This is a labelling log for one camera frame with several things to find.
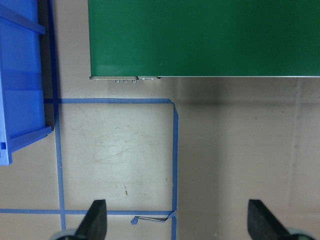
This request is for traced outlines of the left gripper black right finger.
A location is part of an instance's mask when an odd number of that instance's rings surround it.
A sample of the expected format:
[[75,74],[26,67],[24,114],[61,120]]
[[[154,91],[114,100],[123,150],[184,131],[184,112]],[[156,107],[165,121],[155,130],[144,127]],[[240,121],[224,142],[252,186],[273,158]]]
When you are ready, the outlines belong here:
[[291,235],[259,199],[248,201],[247,230],[252,240],[282,240]]

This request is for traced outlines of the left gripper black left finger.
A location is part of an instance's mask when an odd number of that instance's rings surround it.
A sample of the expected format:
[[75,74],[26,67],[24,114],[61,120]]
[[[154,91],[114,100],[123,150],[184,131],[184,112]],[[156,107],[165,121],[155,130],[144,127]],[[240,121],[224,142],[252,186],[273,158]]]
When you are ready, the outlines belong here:
[[104,240],[107,235],[106,200],[94,200],[85,217],[77,228],[77,240]]

